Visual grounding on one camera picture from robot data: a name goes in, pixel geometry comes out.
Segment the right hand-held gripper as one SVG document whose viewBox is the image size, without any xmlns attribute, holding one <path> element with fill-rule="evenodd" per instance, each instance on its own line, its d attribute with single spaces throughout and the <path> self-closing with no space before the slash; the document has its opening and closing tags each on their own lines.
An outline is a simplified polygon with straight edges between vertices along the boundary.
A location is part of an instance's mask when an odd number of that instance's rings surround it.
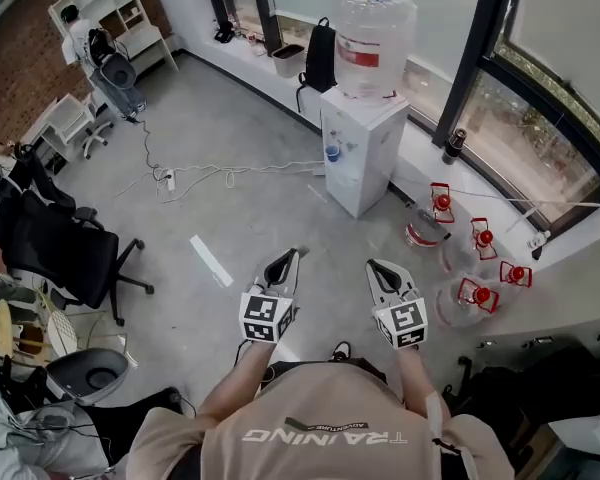
<svg viewBox="0 0 600 480">
<path fill-rule="evenodd" d="M 424 298 L 409 271 L 388 260 L 365 264 L 375 325 L 393 349 L 418 346 L 427 339 Z"/>
</svg>

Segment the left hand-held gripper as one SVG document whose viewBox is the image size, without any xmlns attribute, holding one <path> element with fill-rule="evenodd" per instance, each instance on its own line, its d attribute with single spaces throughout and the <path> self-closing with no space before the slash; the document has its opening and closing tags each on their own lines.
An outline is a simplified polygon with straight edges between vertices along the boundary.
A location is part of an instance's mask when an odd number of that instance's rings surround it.
<svg viewBox="0 0 600 480">
<path fill-rule="evenodd" d="M 300 261 L 308 252 L 305 245 L 290 248 L 253 275 L 238 312 L 245 340 L 277 344 L 295 321 Z"/>
</svg>

